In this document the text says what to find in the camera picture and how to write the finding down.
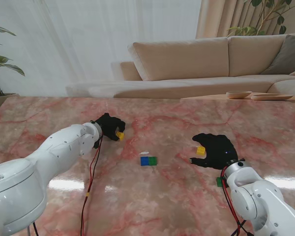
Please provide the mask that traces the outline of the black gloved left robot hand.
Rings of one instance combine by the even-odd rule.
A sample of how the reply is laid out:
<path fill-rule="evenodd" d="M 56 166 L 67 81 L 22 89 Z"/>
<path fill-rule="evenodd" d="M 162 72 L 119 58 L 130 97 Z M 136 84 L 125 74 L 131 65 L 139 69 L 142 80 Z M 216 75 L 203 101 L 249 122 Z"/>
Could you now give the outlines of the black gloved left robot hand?
<path fill-rule="evenodd" d="M 123 133 L 125 130 L 125 122 L 117 117 L 111 117 L 109 113 L 104 113 L 95 123 L 101 127 L 103 135 L 113 141 L 119 140 L 116 135 L 117 131 Z"/>

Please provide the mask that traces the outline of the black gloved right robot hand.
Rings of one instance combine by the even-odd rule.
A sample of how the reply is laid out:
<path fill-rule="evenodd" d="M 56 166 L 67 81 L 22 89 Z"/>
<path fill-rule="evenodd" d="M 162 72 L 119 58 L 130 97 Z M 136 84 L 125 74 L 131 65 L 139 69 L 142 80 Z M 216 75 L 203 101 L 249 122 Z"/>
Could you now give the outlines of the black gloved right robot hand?
<path fill-rule="evenodd" d="M 206 149 L 206 157 L 190 158 L 190 163 L 204 167 L 222 170 L 231 162 L 238 161 L 234 145 L 225 135 L 200 133 L 192 138 Z"/>

